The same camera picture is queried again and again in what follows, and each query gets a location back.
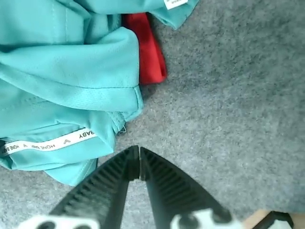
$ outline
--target wooden surface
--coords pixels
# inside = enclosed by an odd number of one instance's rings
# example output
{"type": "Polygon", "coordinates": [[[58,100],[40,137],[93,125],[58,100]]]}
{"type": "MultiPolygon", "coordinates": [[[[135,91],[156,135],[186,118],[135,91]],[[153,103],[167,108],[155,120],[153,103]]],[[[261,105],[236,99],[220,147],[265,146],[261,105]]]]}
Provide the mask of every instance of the wooden surface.
{"type": "MultiPolygon", "coordinates": [[[[260,209],[248,217],[244,222],[245,229],[252,229],[256,224],[258,224],[270,211],[260,209]]],[[[290,214],[295,227],[294,229],[305,229],[305,214],[290,214]]]]}

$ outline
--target clothing label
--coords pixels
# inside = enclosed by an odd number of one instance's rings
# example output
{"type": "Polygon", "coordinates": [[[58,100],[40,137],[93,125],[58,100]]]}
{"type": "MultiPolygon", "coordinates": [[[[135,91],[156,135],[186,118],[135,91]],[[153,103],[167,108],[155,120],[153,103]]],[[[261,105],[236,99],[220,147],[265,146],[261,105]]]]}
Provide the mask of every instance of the clothing label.
{"type": "Polygon", "coordinates": [[[168,10],[181,6],[187,3],[188,0],[164,0],[165,6],[168,10]]]}
{"type": "Polygon", "coordinates": [[[13,154],[26,149],[53,151],[67,146],[71,146],[73,144],[88,140],[93,137],[97,137],[97,135],[92,130],[85,128],[46,142],[10,142],[0,148],[0,157],[4,157],[9,154],[13,154]]]}

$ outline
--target gray carpet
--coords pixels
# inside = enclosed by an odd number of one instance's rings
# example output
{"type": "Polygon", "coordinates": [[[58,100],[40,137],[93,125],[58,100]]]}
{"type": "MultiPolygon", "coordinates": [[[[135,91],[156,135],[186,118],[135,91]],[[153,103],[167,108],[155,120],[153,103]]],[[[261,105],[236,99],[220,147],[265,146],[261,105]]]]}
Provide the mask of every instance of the gray carpet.
{"type": "MultiPolygon", "coordinates": [[[[154,20],[168,80],[118,137],[180,166],[240,219],[305,212],[305,1],[201,0],[178,31],[154,20]]],[[[0,225],[47,213],[70,189],[42,172],[0,168],[0,225]]],[[[123,229],[152,229],[142,184],[123,229]]]]}

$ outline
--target red fabric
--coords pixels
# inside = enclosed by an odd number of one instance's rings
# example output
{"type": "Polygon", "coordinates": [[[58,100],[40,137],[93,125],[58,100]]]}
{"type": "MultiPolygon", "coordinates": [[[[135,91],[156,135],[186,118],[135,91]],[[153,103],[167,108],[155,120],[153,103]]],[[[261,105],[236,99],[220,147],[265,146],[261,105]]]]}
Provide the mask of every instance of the red fabric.
{"type": "Polygon", "coordinates": [[[162,51],[151,30],[146,13],[126,14],[123,25],[138,37],[140,47],[140,84],[161,83],[167,76],[162,51]]]}

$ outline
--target teal shirt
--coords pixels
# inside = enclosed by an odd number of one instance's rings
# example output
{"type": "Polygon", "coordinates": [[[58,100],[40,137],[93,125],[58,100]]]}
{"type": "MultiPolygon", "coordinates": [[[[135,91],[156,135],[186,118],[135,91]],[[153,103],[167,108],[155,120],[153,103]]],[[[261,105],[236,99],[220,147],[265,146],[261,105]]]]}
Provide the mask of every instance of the teal shirt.
{"type": "Polygon", "coordinates": [[[39,143],[83,128],[97,137],[2,155],[0,165],[78,184],[143,108],[138,40],[121,14],[150,12],[177,29],[196,3],[167,10],[163,0],[1,0],[0,140],[39,143]]]}

